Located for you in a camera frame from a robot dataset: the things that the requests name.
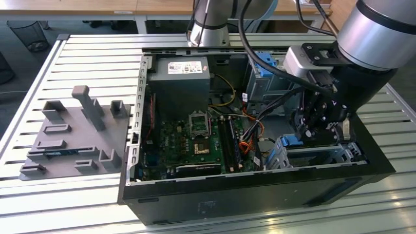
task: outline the open computer tower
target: open computer tower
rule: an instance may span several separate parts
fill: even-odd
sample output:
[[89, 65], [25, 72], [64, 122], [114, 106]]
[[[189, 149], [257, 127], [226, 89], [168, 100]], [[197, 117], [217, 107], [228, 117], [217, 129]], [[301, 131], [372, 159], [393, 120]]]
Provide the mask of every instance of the open computer tower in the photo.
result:
[[[280, 69], [286, 49], [262, 50]], [[256, 143], [245, 153], [238, 140], [252, 121], [242, 110], [257, 113], [296, 86], [240, 49], [142, 52], [118, 204], [145, 225], [329, 204], [394, 172], [356, 114], [349, 143], [296, 141], [289, 117], [298, 95], [262, 120], [261, 138], [274, 143]]]

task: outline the motherboard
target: motherboard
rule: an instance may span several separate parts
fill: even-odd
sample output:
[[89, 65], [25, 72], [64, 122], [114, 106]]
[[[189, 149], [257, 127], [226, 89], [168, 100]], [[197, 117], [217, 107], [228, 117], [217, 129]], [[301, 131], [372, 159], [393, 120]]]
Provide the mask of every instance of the motherboard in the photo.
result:
[[242, 133], [238, 117], [208, 117], [202, 112], [162, 122], [158, 147], [145, 153], [138, 177], [158, 180], [252, 171], [252, 160], [237, 147]]

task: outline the aluminum profile table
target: aluminum profile table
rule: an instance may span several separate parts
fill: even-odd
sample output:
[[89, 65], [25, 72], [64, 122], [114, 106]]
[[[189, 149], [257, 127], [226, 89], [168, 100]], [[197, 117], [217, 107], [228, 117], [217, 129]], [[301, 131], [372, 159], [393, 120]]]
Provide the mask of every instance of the aluminum profile table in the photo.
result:
[[[329, 36], [249, 35], [252, 45], [330, 42]], [[241, 45], [230, 36], [232, 45]], [[184, 35], [73, 35], [57, 40], [0, 141], [0, 233], [406, 233], [416, 231], [416, 115], [392, 87], [358, 110], [397, 170], [326, 206], [144, 226], [116, 204], [120, 174], [34, 181], [17, 179], [36, 139], [46, 100], [78, 106], [74, 85], [101, 105], [133, 105], [142, 47], [185, 46]]]

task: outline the green circuit board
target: green circuit board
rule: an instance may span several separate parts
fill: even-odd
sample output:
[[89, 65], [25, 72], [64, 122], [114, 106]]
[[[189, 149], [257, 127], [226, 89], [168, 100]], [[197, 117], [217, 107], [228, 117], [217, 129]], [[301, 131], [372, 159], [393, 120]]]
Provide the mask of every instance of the green circuit board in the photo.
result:
[[[190, 133], [188, 119], [161, 123], [157, 166], [146, 169], [149, 180], [165, 179], [169, 169], [186, 164], [220, 164], [221, 173], [228, 173], [224, 165], [217, 121], [217, 118], [209, 118], [206, 128], [205, 118], [193, 118], [192, 129], [194, 131], [208, 129], [208, 134], [205, 136], [194, 136]], [[233, 118], [233, 129], [236, 136], [240, 136], [244, 132], [242, 121], [240, 118]], [[241, 172], [253, 170], [252, 160], [244, 160], [241, 165]]]

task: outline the ram slot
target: ram slot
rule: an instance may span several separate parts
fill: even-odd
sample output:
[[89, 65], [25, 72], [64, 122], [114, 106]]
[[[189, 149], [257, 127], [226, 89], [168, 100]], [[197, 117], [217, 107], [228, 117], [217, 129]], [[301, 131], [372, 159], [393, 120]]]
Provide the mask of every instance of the ram slot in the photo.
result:
[[229, 173], [238, 171], [241, 161], [232, 124], [229, 119], [218, 119], [217, 121], [225, 170]]

